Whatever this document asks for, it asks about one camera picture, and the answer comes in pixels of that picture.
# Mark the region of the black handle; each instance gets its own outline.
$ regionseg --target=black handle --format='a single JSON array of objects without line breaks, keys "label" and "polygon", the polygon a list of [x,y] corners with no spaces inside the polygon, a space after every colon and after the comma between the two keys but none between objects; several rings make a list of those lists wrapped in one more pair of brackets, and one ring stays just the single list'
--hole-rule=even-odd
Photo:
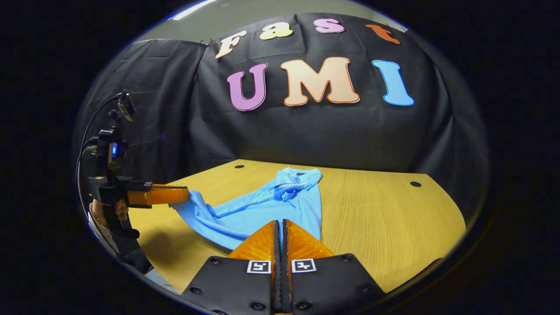
[{"label": "black handle", "polygon": [[103,205],[103,215],[109,224],[109,231],[111,234],[121,235],[128,238],[137,239],[140,237],[140,232],[135,229],[125,229],[116,214],[115,206]]}]

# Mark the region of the light blue shirt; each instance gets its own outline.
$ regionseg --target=light blue shirt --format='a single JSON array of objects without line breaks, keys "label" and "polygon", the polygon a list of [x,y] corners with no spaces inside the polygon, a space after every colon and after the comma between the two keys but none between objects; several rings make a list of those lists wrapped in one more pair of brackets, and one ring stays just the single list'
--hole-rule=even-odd
[{"label": "light blue shirt", "polygon": [[[285,168],[255,192],[215,208],[197,191],[189,191],[189,201],[172,207],[198,234],[229,249],[272,220],[278,220],[282,228],[282,220],[289,219],[320,240],[322,176],[318,169]],[[282,244],[282,231],[279,236]]]}]

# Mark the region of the cable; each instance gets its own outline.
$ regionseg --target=cable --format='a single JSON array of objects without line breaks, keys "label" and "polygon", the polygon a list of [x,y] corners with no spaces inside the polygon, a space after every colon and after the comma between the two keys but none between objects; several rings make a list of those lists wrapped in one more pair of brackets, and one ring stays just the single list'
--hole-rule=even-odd
[{"label": "cable", "polygon": [[[110,99],[106,100],[105,102],[103,102],[103,104],[101,106],[99,106],[99,108],[97,109],[97,111],[95,112],[95,114],[91,117],[90,122],[88,122],[86,130],[83,133],[83,137],[82,137],[82,143],[80,145],[80,153],[78,154],[78,160],[76,161],[76,183],[78,185],[78,195],[80,196],[80,205],[83,208],[83,211],[86,215],[86,219],[88,218],[88,214],[91,215],[91,217],[94,217],[94,215],[91,213],[91,210],[89,207],[84,207],[83,205],[83,198],[82,198],[82,189],[81,189],[81,185],[80,185],[80,162],[82,161],[82,155],[83,155],[83,147],[89,142],[89,140],[86,142],[86,136],[87,136],[87,132],[90,129],[91,123],[94,121],[94,118],[97,116],[97,114],[99,114],[99,111],[110,101],[112,101],[113,99],[116,99],[120,96],[119,94],[116,94],[114,96],[112,96]],[[94,225],[97,228],[97,231],[99,232],[99,234],[101,234],[101,236],[103,237],[103,239],[105,240],[105,242],[107,242],[107,245],[109,245],[109,247],[115,252],[115,255],[118,257],[119,256],[119,252],[113,248],[113,246],[111,245],[111,243],[109,243],[109,241],[107,240],[107,238],[103,235],[103,232],[101,232],[101,229],[99,229],[99,226],[97,225],[97,222],[95,222],[94,220]]]}]

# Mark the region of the purple letter u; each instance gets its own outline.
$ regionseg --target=purple letter u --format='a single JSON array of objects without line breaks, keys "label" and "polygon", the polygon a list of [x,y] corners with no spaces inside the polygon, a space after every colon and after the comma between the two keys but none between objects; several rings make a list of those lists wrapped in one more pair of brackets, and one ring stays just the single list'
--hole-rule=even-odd
[{"label": "purple letter u", "polygon": [[230,83],[231,103],[234,105],[235,109],[244,112],[246,110],[255,109],[263,103],[264,97],[267,94],[267,88],[264,85],[264,70],[267,67],[268,64],[260,63],[249,69],[249,72],[251,72],[255,78],[255,95],[250,99],[243,97],[241,88],[241,78],[243,78],[245,72],[235,72],[227,78],[227,82]]}]

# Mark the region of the wooden table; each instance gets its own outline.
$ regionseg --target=wooden table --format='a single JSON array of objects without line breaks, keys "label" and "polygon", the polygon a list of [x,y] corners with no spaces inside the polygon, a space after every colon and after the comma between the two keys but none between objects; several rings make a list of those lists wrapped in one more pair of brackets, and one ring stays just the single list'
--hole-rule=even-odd
[{"label": "wooden table", "polygon": [[[315,168],[237,160],[169,184],[188,186],[217,206],[257,190],[286,167]],[[444,257],[465,233],[457,205],[426,174],[318,169],[322,242],[335,254],[356,255],[384,292]],[[201,237],[168,205],[130,209],[129,216],[149,261],[180,292],[209,256],[231,252]]]}]

